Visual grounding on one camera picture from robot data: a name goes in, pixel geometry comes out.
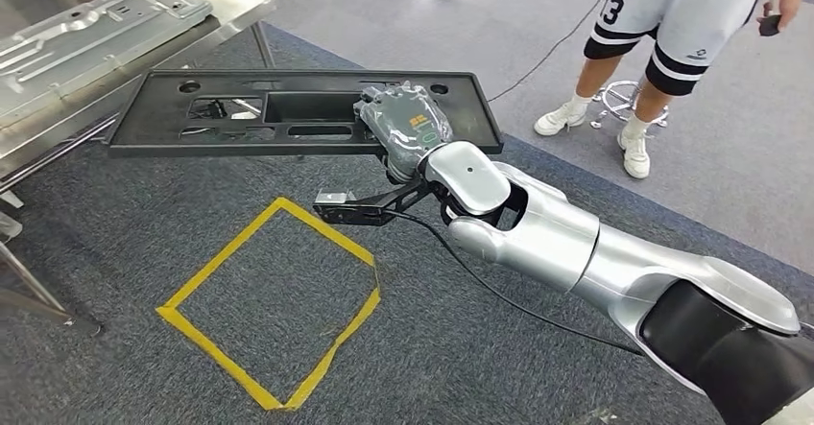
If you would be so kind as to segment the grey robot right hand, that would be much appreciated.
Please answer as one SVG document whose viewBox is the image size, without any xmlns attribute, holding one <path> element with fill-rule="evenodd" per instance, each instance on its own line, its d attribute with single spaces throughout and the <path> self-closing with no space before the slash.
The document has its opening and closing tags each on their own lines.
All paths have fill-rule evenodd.
<svg viewBox="0 0 814 425">
<path fill-rule="evenodd" d="M 421 84 L 368 86 L 353 108 L 385 149 L 388 173 L 398 183 L 413 180 L 422 159 L 453 140 L 447 116 Z"/>
</svg>

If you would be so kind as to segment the person's hand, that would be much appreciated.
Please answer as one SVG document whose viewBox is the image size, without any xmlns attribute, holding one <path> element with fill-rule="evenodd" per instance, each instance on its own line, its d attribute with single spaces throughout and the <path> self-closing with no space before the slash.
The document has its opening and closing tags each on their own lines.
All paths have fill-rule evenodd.
<svg viewBox="0 0 814 425">
<path fill-rule="evenodd" d="M 760 35 L 774 36 L 781 33 L 794 19 L 801 3 L 802 0 L 767 0 L 757 19 Z"/>
</svg>

